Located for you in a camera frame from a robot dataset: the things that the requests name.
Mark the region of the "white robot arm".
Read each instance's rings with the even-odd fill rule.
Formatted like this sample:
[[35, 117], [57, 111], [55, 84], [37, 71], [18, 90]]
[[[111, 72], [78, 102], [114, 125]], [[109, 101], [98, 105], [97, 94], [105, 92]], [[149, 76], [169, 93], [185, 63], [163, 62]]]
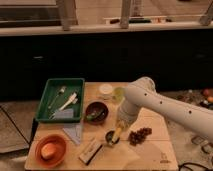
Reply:
[[213, 143], [213, 110], [158, 94], [149, 77], [141, 77], [124, 88], [124, 100], [117, 110], [115, 137], [137, 120], [142, 108], [157, 112]]

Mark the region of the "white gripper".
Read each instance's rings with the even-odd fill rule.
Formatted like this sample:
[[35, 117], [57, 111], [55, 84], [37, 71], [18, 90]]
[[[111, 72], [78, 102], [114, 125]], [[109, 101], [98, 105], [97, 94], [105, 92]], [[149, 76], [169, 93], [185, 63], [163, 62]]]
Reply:
[[116, 127], [122, 131], [127, 130], [136, 121], [136, 115], [126, 113], [122, 110], [117, 112]]

